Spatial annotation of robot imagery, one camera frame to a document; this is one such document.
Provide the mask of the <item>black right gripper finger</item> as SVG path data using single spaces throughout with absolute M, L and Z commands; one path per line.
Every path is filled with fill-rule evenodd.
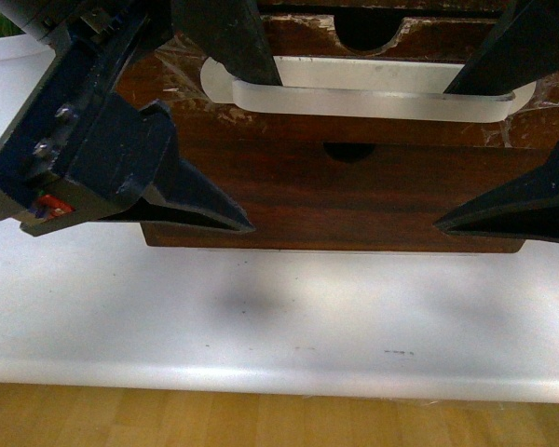
M 559 141 L 545 163 L 435 222 L 449 235 L 559 243 Z

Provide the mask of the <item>dark blue right gripper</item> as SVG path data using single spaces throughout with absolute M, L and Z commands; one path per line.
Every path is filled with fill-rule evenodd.
M 0 221 L 42 236 L 95 221 L 250 233 L 246 211 L 180 156 L 162 102 L 135 108 L 116 84 L 149 27 L 140 1 L 81 13 L 54 32 L 56 57 L 0 138 Z

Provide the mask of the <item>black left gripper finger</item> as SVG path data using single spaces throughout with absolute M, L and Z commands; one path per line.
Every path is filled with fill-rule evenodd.
M 503 95 L 559 71 L 559 0 L 511 1 L 444 91 Z
M 280 86 L 280 74 L 257 3 L 249 0 L 172 1 L 173 29 L 245 82 Z

